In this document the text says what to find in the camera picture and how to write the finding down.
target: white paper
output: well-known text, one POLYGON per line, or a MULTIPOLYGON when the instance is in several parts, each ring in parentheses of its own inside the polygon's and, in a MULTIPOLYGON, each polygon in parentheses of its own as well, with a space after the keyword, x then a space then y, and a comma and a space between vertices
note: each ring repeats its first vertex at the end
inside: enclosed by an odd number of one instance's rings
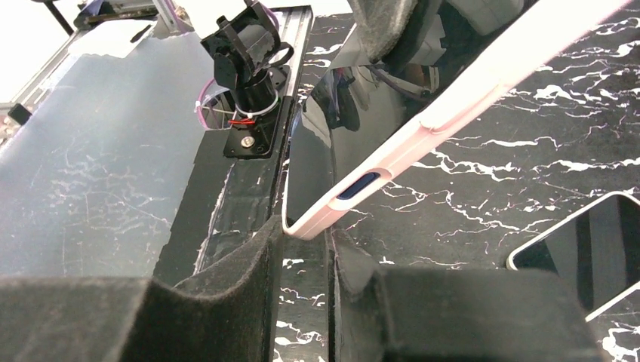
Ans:
POLYGON ((110 55, 124 58, 149 34, 155 25, 154 20, 111 20, 101 23, 79 40, 69 46, 69 54, 110 55), (131 39, 145 27, 151 25, 143 36, 132 43, 131 39))

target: metal bracket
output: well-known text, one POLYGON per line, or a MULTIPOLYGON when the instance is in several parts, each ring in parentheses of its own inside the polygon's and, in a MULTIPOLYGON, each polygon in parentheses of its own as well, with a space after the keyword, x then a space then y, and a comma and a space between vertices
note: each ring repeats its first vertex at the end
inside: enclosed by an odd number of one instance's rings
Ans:
POLYGON ((256 117, 255 124, 234 124, 229 130, 223 154, 227 158, 269 158, 273 153, 275 134, 282 117, 287 117, 288 107, 283 107, 288 66, 271 68, 271 82, 280 98, 276 109, 256 117))
POLYGON ((153 4, 158 9, 158 15, 169 29, 170 34, 186 31, 186 25, 181 23, 176 15, 176 5, 173 0, 153 0, 153 4))

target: pink phone case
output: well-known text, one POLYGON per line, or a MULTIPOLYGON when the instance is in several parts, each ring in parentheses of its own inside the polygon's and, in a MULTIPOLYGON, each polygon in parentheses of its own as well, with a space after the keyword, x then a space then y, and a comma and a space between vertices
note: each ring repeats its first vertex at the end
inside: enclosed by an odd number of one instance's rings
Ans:
MULTIPOLYGON (((535 69, 630 0, 540 0, 500 35, 431 105, 415 115, 285 233, 310 240, 414 162, 476 119, 535 69), (337 196, 380 174, 349 200, 337 196)), ((287 215, 288 177, 283 214, 287 215)))

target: black foam block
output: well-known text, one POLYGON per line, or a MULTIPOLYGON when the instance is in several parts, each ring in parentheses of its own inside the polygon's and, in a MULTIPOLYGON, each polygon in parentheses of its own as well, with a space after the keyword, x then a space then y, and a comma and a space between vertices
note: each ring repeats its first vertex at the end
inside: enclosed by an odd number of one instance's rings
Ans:
POLYGON ((0 281, 0 360, 271 361, 282 221, 169 288, 150 278, 0 281))
POLYGON ((20 103, 0 103, 0 115, 8 115, 21 126, 31 118, 31 112, 20 103))
POLYGON ((577 297, 541 271, 379 265, 344 233, 328 260, 341 362, 602 362, 577 297))

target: phone screen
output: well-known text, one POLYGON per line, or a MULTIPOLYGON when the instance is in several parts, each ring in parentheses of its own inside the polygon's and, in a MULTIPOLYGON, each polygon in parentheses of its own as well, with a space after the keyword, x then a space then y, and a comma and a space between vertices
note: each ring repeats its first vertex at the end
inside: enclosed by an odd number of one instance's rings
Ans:
POLYGON ((460 3, 471 8, 442 2, 413 63, 403 69, 332 69, 315 86, 291 131, 289 226, 429 106, 527 9, 522 2, 460 3))
POLYGON ((640 281, 640 205, 606 197, 516 253, 513 264, 556 273, 591 313, 640 281))

